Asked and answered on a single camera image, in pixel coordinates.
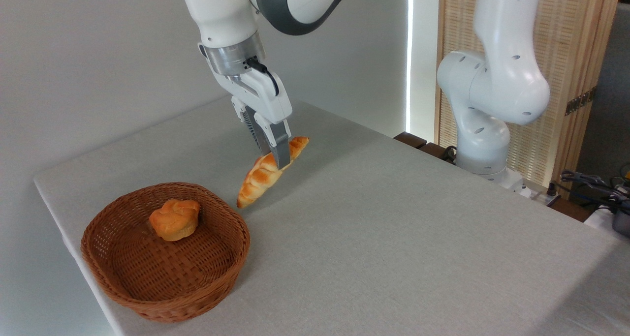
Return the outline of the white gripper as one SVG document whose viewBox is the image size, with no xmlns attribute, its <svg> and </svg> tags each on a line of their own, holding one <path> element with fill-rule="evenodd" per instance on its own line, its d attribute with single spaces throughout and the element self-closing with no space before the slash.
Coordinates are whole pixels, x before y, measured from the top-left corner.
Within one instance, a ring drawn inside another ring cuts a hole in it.
<svg viewBox="0 0 630 336">
<path fill-rule="evenodd" d="M 223 48 L 198 44 L 217 83 L 229 92 L 239 120 L 245 123 L 262 155 L 272 154 L 278 170 L 291 162 L 291 132 L 286 119 L 292 105 L 279 77 L 260 60 L 261 43 L 239 43 Z"/>
</svg>

